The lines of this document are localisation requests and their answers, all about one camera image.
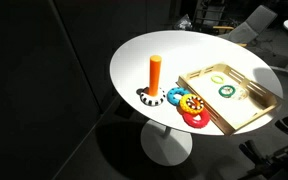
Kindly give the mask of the grey chair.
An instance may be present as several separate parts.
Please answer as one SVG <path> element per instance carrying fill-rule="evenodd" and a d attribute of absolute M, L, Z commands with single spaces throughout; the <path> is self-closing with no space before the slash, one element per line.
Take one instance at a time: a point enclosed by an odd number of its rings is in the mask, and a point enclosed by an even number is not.
<path fill-rule="evenodd" d="M 220 35 L 220 38 L 247 46 L 255 40 L 276 19 L 278 14 L 264 5 L 259 5 L 250 16 L 229 33 Z"/>

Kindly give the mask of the black clamp stand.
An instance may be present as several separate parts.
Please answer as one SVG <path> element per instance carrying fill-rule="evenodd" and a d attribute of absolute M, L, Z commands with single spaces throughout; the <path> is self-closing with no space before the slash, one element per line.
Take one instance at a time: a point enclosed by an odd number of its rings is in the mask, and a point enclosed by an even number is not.
<path fill-rule="evenodd" d="M 275 126 L 288 135 L 288 116 L 276 121 Z M 254 168 L 238 180 L 250 180 L 256 176 L 263 176 L 266 180 L 288 180 L 288 145 L 270 155 L 263 155 L 253 140 L 240 144 L 239 149 L 253 162 Z"/>

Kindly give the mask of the white round pedestal table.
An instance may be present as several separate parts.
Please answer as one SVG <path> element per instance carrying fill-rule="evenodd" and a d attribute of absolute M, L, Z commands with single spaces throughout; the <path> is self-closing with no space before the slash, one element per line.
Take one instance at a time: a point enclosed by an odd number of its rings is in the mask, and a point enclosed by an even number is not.
<path fill-rule="evenodd" d="M 151 107 L 140 100 L 140 93 L 149 88 L 153 55 L 162 58 L 158 89 L 165 91 L 166 98 L 161 105 Z M 282 99 L 280 81 L 263 60 L 219 37 L 190 31 L 158 31 L 135 37 L 114 53 L 110 62 L 112 84 L 123 100 L 148 118 L 140 142 L 155 163 L 175 166 L 184 162 L 192 151 L 194 134 L 225 135 L 211 120 L 201 97 L 177 84 L 181 74 L 219 63 L 229 65 Z M 281 104 L 268 116 L 231 135 L 266 125 L 277 116 L 280 107 Z"/>

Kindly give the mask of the black and white striped base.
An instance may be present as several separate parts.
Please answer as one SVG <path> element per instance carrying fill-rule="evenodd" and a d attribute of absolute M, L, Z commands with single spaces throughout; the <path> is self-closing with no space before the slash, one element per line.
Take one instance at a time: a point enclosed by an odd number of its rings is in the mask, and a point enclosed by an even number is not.
<path fill-rule="evenodd" d="M 140 93 L 140 100 L 147 106 L 159 106 L 161 105 L 166 98 L 166 93 L 161 88 L 158 89 L 156 96 L 151 96 L 148 94 L 149 88 L 146 87 Z"/>

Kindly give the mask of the light wooden tray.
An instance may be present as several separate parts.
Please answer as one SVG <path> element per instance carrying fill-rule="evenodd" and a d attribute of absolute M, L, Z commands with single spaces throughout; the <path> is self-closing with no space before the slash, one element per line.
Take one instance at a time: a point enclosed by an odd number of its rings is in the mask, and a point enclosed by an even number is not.
<path fill-rule="evenodd" d="M 226 64 L 181 74 L 177 84 L 200 96 L 213 123 L 231 135 L 268 116 L 282 99 Z"/>

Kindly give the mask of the orange stacking post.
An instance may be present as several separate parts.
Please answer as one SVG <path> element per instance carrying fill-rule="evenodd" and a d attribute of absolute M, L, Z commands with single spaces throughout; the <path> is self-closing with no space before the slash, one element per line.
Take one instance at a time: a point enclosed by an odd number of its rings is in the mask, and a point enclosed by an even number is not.
<path fill-rule="evenodd" d="M 150 57 L 150 77 L 149 77 L 149 92 L 150 96 L 158 94 L 159 76 L 162 58 L 159 55 Z"/>

